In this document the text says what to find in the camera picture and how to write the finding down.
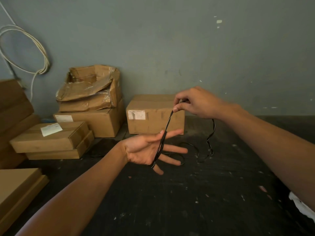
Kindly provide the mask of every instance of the person's left arm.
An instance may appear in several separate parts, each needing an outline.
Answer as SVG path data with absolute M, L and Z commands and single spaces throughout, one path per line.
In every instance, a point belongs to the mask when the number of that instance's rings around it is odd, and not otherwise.
M 164 131 L 137 135 L 120 141 L 106 156 L 47 202 L 17 233 L 18 236 L 77 236 L 91 220 L 114 179 L 130 161 L 152 163 Z M 183 133 L 175 130 L 166 138 Z M 187 149 L 164 145 L 164 150 L 187 153 Z M 180 162 L 161 154 L 160 160 L 179 166 Z M 154 171 L 163 171 L 154 166 Z

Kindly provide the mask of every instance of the wall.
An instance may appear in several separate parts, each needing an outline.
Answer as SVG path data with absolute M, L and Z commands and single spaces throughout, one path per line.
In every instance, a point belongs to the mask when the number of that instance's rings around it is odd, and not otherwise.
M 67 69 L 96 63 L 121 70 L 125 103 L 201 85 L 256 115 L 315 114 L 315 0 L 1 1 L 49 52 L 51 69 L 34 84 L 42 117 L 57 111 Z M 20 33 L 1 44 L 22 67 L 42 67 Z M 0 76 L 9 77 L 1 59 Z

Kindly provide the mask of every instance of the black wire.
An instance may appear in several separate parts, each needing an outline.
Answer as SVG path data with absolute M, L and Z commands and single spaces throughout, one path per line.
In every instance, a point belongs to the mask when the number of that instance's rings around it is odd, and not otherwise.
M 153 160 L 152 164 L 150 165 L 151 168 L 153 168 L 153 167 L 155 166 L 155 164 L 156 164 L 158 158 L 160 157 L 160 155 L 161 155 L 161 153 L 162 153 L 162 151 L 163 151 L 164 142 L 165 142 L 165 137 L 166 137 L 166 133 L 167 133 L 167 127 L 168 127 L 168 125 L 169 125 L 169 123 L 170 123 L 170 121 L 171 121 L 171 117 L 172 117 L 173 113 L 174 113 L 174 112 L 171 111 L 171 114 L 170 114 L 170 116 L 169 116 L 169 119 L 168 119 L 167 124 L 166 124 L 166 127 L 165 127 L 165 132 L 164 132 L 164 134 L 163 134 L 163 136 L 162 136 L 162 138 L 161 138 L 161 140 L 160 140 L 160 144 L 159 144 L 159 147 L 158 147 L 158 149 L 157 149 L 157 151 L 156 151 L 156 153 L 155 153 L 154 160 Z M 210 143 L 209 143 L 210 137 L 212 137 L 213 134 L 215 133 L 215 121 L 214 121 L 214 119 L 212 119 L 212 122 L 213 122 L 213 132 L 212 132 L 212 133 L 209 135 L 209 137 L 207 138 L 207 144 L 208 144 L 208 146 L 209 146 L 209 148 L 210 148 L 210 152 L 211 152 L 211 153 L 208 154 L 202 161 L 198 161 L 198 160 L 197 160 L 198 163 L 204 163 L 204 161 L 205 161 L 210 155 L 211 155 L 211 156 L 213 155 L 213 150 L 212 150 L 212 147 L 211 147 L 211 145 L 210 145 Z M 196 146 L 194 146 L 194 145 L 192 145 L 192 144 L 190 144 L 190 143 L 186 143 L 186 142 L 181 142 L 179 145 L 181 145 L 181 144 L 188 144 L 188 145 L 193 146 L 193 147 L 195 148 L 195 150 L 197 151 L 197 153 L 198 153 L 198 159 L 199 159 L 199 149 L 198 149 Z M 183 165 L 183 164 L 185 163 L 185 158 L 184 158 L 184 156 L 183 156 L 182 154 L 180 154 L 180 153 L 175 153 L 175 152 L 169 152 L 169 153 L 167 153 L 167 154 L 169 154 L 169 156 L 171 156 L 171 154 L 178 154 L 179 156 L 181 156 L 181 157 L 183 158 L 183 163 L 182 163 L 181 165 Z

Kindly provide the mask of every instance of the white cloth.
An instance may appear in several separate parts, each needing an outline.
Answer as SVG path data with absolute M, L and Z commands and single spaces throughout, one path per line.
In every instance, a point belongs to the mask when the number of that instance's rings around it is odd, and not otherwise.
M 315 212 L 313 210 L 311 210 L 306 204 L 304 204 L 302 201 L 300 201 L 300 199 L 293 192 L 290 192 L 289 199 L 293 200 L 295 206 L 298 208 L 298 210 L 302 214 L 313 219 L 313 221 L 315 223 Z

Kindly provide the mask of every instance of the pinky finger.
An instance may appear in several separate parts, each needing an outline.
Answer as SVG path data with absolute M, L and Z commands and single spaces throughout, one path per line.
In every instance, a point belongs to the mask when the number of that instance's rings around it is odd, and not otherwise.
M 160 176 L 164 174 L 164 171 L 162 171 L 157 164 L 155 164 L 155 166 L 153 167 L 153 170 Z

